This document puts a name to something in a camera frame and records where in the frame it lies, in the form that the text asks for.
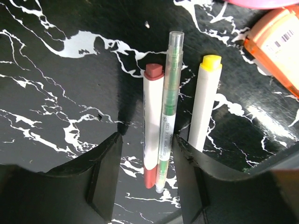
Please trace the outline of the green clear highlighter pen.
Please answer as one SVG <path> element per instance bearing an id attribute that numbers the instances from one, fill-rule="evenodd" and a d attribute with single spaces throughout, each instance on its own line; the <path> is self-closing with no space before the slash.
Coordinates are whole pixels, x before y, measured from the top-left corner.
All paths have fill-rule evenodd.
<path id="1" fill-rule="evenodd" d="M 183 32 L 171 31 L 169 33 L 169 44 L 165 63 L 156 175 L 157 193 L 162 193 L 164 190 L 171 154 L 183 61 L 183 42 Z"/>

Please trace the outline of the pink eraser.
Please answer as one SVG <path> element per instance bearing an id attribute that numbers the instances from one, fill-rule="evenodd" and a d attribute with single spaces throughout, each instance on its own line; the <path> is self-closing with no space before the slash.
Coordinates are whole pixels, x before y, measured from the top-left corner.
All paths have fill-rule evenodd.
<path id="1" fill-rule="evenodd" d="M 298 4 L 299 0 L 226 0 L 226 2 L 251 9 L 274 9 Z"/>

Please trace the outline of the red-capped white marker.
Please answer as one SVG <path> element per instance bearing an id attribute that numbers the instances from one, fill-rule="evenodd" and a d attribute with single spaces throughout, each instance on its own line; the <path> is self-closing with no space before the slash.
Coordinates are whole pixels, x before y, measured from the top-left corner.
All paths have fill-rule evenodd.
<path id="1" fill-rule="evenodd" d="M 147 64 L 143 75 L 143 169 L 148 189 L 156 183 L 163 85 L 163 66 Z"/>

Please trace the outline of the orange correction tape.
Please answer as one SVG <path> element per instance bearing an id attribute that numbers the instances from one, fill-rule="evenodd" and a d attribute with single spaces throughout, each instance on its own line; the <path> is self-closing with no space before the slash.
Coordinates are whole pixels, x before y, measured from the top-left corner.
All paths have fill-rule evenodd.
<path id="1" fill-rule="evenodd" d="M 250 30 L 245 49 L 294 96 L 299 96 L 299 6 L 276 8 Z"/>

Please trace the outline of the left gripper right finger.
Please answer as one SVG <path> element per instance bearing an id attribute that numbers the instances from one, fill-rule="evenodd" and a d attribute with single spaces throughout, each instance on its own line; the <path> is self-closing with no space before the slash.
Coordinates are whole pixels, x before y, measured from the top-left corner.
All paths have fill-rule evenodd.
<path id="1" fill-rule="evenodd" d="M 299 146 L 241 172 L 173 138 L 185 224 L 296 224 L 299 221 Z"/>

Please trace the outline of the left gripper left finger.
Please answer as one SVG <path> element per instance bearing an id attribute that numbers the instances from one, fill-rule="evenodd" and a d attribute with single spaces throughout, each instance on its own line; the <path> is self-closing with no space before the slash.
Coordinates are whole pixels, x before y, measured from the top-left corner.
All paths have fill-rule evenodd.
<path id="1" fill-rule="evenodd" d="M 112 220 L 122 136 L 113 133 L 48 172 L 0 167 L 3 224 L 107 224 Z"/>

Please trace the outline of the black marble desk mat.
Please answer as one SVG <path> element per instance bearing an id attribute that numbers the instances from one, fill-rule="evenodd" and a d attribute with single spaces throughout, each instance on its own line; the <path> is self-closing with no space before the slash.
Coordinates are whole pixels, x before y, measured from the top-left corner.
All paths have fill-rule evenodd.
<path id="1" fill-rule="evenodd" d="M 247 171 L 299 140 L 299 101 L 242 46 L 263 15 L 221 0 L 1 1 L 0 162 L 48 171 L 119 131 L 112 222 L 153 224 L 179 210 L 172 161 L 163 193 L 144 186 L 145 66 L 164 64 L 169 32 L 184 32 L 175 131 L 186 138 L 199 63 L 222 56 L 204 152 Z"/>

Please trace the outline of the yellow-capped white marker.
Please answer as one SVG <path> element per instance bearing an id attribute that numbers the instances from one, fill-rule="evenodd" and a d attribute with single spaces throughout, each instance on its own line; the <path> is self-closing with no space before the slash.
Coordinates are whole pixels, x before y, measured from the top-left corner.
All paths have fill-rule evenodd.
<path id="1" fill-rule="evenodd" d="M 199 65 L 188 142 L 202 152 L 221 76 L 221 56 L 205 55 Z"/>

